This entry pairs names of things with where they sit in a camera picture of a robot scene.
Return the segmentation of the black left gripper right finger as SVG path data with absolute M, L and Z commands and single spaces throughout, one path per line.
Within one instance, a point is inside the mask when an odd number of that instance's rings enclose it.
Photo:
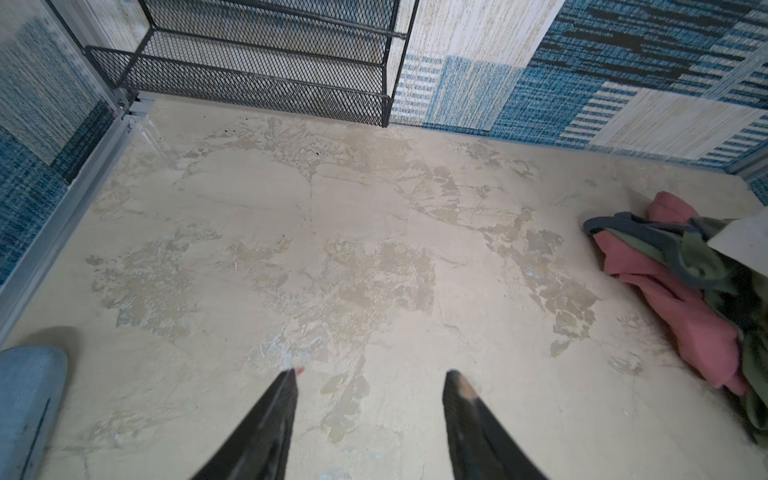
M 446 373 L 442 402 L 456 479 L 546 479 L 461 372 Z

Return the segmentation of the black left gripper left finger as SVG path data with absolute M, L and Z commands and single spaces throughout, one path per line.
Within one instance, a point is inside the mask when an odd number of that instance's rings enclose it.
M 299 395 L 297 375 L 295 369 L 280 372 L 192 479 L 283 479 Z

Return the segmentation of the white cloth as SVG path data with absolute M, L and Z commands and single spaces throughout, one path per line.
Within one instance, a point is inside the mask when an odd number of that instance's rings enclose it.
M 767 208 L 729 223 L 708 241 L 715 251 L 755 272 L 768 275 Z

